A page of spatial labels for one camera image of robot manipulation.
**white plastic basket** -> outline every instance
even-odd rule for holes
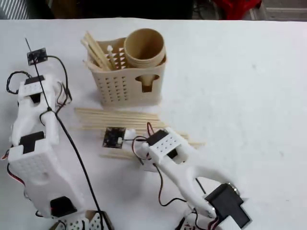
[[[139,104],[157,104],[161,100],[161,88],[166,64],[166,56],[162,62],[152,68],[128,68],[124,53],[124,41],[120,38],[112,41],[98,42],[105,54],[108,46],[112,46],[112,54],[117,70],[103,71],[91,69],[94,80],[100,92],[101,103],[104,106],[126,106]],[[150,89],[142,87],[140,76],[155,75]]]

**paper cup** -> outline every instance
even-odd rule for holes
[[[126,59],[131,67],[150,68],[161,63],[165,56],[165,45],[162,35],[153,29],[140,29],[132,32],[124,42]],[[141,76],[142,86],[149,92],[154,75]]]

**white table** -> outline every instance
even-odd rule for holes
[[[165,38],[168,64],[163,100],[158,106],[133,108],[159,113],[173,128],[207,144],[200,151],[234,179],[244,208],[253,219],[247,229],[304,229],[307,213],[307,23],[149,21],[141,19],[0,21],[0,146],[8,148],[17,97],[6,93],[9,74],[27,66],[27,37],[32,50],[46,47],[66,65],[73,103],[60,116],[77,126],[73,107],[100,103],[80,44],[86,30],[98,40],[127,36],[151,27]],[[38,65],[41,74],[64,79],[56,60]],[[19,82],[18,77],[12,85]],[[158,174],[137,162],[103,159],[101,140],[91,131],[70,133],[83,157],[98,202],[117,230],[171,230],[185,205],[157,202]],[[75,153],[61,131],[57,154],[94,208]],[[48,229],[51,220],[35,217],[23,187],[0,165],[0,229]],[[165,177],[163,201],[179,196]],[[238,229],[231,219],[223,229]]]

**cup rim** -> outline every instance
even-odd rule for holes
[[[141,31],[141,30],[151,30],[151,31],[154,31],[154,32],[158,33],[158,34],[160,35],[160,37],[162,38],[163,46],[162,46],[160,52],[159,52],[157,55],[155,55],[154,57],[152,57],[152,58],[149,58],[149,59],[138,59],[138,58],[135,58],[135,57],[131,56],[131,55],[127,52],[127,49],[126,49],[126,42],[127,42],[127,39],[128,39],[132,34],[138,32],[138,31]],[[157,56],[161,55],[162,52],[165,52],[165,42],[164,42],[164,38],[163,38],[162,34],[160,34],[158,31],[156,31],[156,30],[154,30],[154,29],[152,29],[152,28],[141,28],[141,29],[138,29],[138,30],[133,31],[132,33],[130,33],[130,34],[126,37],[126,39],[125,39],[125,41],[124,41],[124,51],[125,51],[126,58],[127,58],[127,59],[132,59],[134,62],[137,62],[137,63],[140,63],[140,64],[143,64],[144,62],[145,62],[145,63],[151,62],[153,59],[157,58]]]

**black plastic part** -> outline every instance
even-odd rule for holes
[[[37,76],[37,77],[28,78],[27,80],[25,80],[24,85],[28,85],[28,84],[31,84],[31,83],[38,82],[39,79],[40,79],[41,81],[45,80],[45,78],[44,78],[43,75],[39,75],[39,76]]]
[[[63,217],[65,215],[77,211],[77,209],[72,204],[71,200],[66,196],[62,196],[54,200],[51,200],[50,209],[51,209],[51,215],[53,215],[54,217]]]
[[[121,149],[123,146],[123,142],[118,143],[118,138],[122,138],[123,140],[125,132],[126,128],[115,128],[115,127],[106,128],[104,143],[102,146],[106,148]]]
[[[30,95],[33,103],[40,103],[40,93]]]
[[[151,146],[157,143],[162,138],[166,137],[167,135],[168,133],[166,131],[159,129],[157,132],[148,137],[146,141]]]
[[[44,139],[45,135],[43,131],[37,132],[37,133],[31,133],[29,135],[23,136],[20,138],[19,145],[24,146],[24,152],[23,154],[33,152],[35,149],[35,142],[37,140]]]
[[[250,218],[241,208],[243,200],[229,184],[221,184],[206,200],[215,208],[219,222],[231,216],[240,228],[250,222]]]
[[[172,151],[170,151],[167,156],[169,156],[170,159],[175,158],[178,155],[176,149],[173,149]]]
[[[29,53],[27,53],[27,57],[28,57],[28,65],[29,66],[34,65],[34,60],[36,60],[35,61],[36,64],[48,60],[45,48],[29,52]]]

